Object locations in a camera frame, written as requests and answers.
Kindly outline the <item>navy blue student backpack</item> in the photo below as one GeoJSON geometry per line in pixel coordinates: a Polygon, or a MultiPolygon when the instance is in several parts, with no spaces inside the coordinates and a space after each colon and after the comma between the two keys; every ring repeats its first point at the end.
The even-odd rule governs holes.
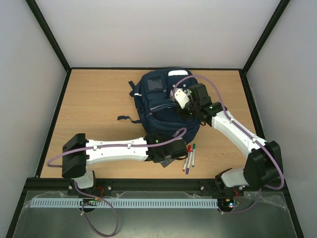
{"type": "Polygon", "coordinates": [[[167,68],[150,71],[142,76],[137,84],[129,81],[132,88],[129,95],[134,98],[139,119],[130,121],[140,123],[146,134],[157,133],[172,136],[178,129],[187,129],[183,139],[192,142],[199,131],[200,122],[190,116],[183,119],[177,111],[179,105],[171,100],[173,89],[178,81],[192,75],[183,68],[167,68]]]}

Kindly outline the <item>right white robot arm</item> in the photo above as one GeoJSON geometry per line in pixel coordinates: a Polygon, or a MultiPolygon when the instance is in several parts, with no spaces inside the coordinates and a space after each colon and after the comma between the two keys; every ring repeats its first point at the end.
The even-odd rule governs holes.
{"type": "Polygon", "coordinates": [[[267,142],[250,132],[222,101],[212,102],[204,84],[193,85],[187,92],[176,89],[173,97],[182,112],[220,131],[246,158],[243,168],[227,169],[215,177],[219,193],[227,194],[236,186],[248,186],[254,190],[265,186],[276,190],[283,188],[281,150],[275,141],[267,142]],[[273,187],[270,183],[275,179],[280,179],[281,184],[273,187]]]}

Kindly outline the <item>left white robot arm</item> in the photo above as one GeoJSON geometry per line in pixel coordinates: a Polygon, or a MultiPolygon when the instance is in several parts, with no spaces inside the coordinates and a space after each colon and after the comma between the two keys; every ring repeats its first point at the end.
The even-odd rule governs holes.
{"type": "Polygon", "coordinates": [[[167,143],[169,137],[150,134],[132,140],[98,141],[87,139],[86,134],[74,135],[62,147],[62,172],[64,179],[73,179],[78,188],[92,188],[95,174],[91,165],[110,161],[152,161],[166,167],[174,160],[182,160],[187,155],[184,139],[167,143]]]}

